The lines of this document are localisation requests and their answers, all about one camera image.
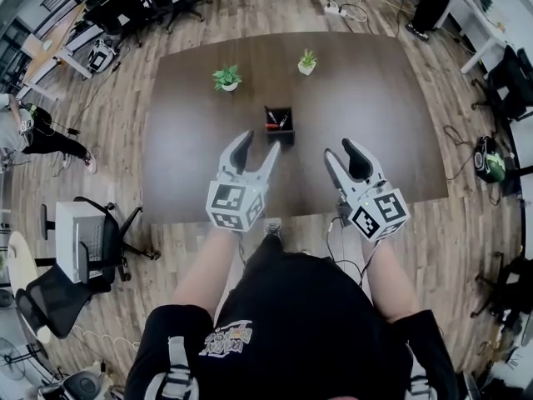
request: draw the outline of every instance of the power strip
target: power strip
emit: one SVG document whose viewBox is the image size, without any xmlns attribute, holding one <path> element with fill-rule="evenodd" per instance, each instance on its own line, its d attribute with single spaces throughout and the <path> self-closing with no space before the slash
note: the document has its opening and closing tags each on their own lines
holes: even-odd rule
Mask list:
<svg viewBox="0 0 533 400">
<path fill-rule="evenodd" d="M 324 6 L 324 12 L 326 13 L 332 13 L 334 15 L 339 15 L 341 17 L 345 17 L 346 16 L 346 9 L 342 9 L 340 12 L 339 12 L 339 7 L 333 7 L 333 6 Z"/>
</svg>

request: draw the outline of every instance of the person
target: person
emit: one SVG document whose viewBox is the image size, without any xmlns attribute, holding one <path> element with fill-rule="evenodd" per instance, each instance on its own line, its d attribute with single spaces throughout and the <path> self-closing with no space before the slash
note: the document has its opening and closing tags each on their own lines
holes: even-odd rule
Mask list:
<svg viewBox="0 0 533 400">
<path fill-rule="evenodd" d="M 428 31 L 435 29 L 436 23 L 450 4 L 450 0 L 420 0 L 415 16 L 407 23 L 407 31 L 423 42 L 429 40 Z"/>
<path fill-rule="evenodd" d="M 92 153 L 81 143 L 74 141 L 59 132 L 38 117 L 33 120 L 34 127 L 29 134 L 21 133 L 22 121 L 32 119 L 25 108 L 19 107 L 17 99 L 10 94 L 0 94 L 0 155 L 5 162 L 16 153 L 49 154 L 59 151 L 63 153 L 63 166 L 67 168 L 71 156 L 83 161 L 87 171 L 94 174 L 97 170 L 96 160 Z"/>
<path fill-rule="evenodd" d="M 363 244 L 372 305 L 332 258 L 284 252 L 270 222 L 215 321 L 237 244 L 212 228 L 172 303 L 151 312 L 126 400 L 458 398 L 433 313 L 387 240 Z"/>
</svg>

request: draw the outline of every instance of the sneaker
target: sneaker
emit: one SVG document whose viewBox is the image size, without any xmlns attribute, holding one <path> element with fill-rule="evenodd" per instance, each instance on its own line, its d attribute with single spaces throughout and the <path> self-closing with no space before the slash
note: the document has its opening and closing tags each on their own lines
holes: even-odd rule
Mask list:
<svg viewBox="0 0 533 400">
<path fill-rule="evenodd" d="M 87 150 L 87 155 L 83 158 L 83 162 L 85 163 L 85 168 L 91 175 L 97 171 L 97 161 L 89 150 Z"/>
<path fill-rule="evenodd" d="M 281 239 L 281 219 L 278 217 L 269 217 L 265 219 L 265 236 L 270 234 L 278 236 Z"/>
<path fill-rule="evenodd" d="M 72 161 L 72 156 L 70 154 L 63 154 L 63 169 L 68 169 Z"/>
<path fill-rule="evenodd" d="M 418 30 L 415 30 L 415 28 L 413 27 L 413 24 L 410 22 L 406 25 L 406 29 L 409 33 L 413 34 L 416 38 L 419 38 L 420 40 L 422 40 L 422 42 L 427 42 L 430 39 L 425 32 L 420 32 Z"/>
</svg>

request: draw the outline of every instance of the dark wooden table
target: dark wooden table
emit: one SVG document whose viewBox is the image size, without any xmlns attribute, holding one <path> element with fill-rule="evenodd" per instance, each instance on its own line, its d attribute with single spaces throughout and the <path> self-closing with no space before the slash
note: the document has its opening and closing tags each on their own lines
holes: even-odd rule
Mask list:
<svg viewBox="0 0 533 400">
<path fill-rule="evenodd" d="M 318 57 L 300 74 L 305 48 Z M 235 92 L 215 91 L 212 73 L 238 65 Z M 292 107 L 296 144 L 271 179 L 266 215 L 335 210 L 337 192 L 325 148 L 346 157 L 341 140 L 358 141 L 380 160 L 408 203 L 447 196 L 446 178 L 426 101 L 395 38 L 296 32 L 200 46 L 161 59 L 144 141 L 142 189 L 151 223 L 207 221 L 209 182 L 237 134 L 256 136 L 247 169 L 268 153 L 264 106 Z"/>
</svg>

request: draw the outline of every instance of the white pot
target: white pot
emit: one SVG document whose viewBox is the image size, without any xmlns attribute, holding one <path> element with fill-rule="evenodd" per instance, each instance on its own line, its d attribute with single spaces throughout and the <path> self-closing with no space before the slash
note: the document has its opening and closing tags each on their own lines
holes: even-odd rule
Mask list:
<svg viewBox="0 0 533 400">
<path fill-rule="evenodd" d="M 237 82 L 232 83 L 232 84 L 229 84 L 229 85 L 227 85 L 227 86 L 226 86 L 225 84 L 222 84 L 222 89 L 224 89 L 224 90 L 226 90 L 226 91 L 228 91 L 228 92 L 231 92 L 231 91 L 237 89 L 237 85 L 238 85 L 238 84 L 239 84 L 239 83 L 237 83 Z"/>
<path fill-rule="evenodd" d="M 301 62 L 298 63 L 298 69 L 300 70 L 300 73 L 305 74 L 306 76 L 308 76 L 309 74 L 313 72 L 313 70 L 315 69 L 315 66 L 316 66 L 316 62 L 314 62 L 312 67 L 309 67 L 309 68 L 304 67 Z"/>
</svg>

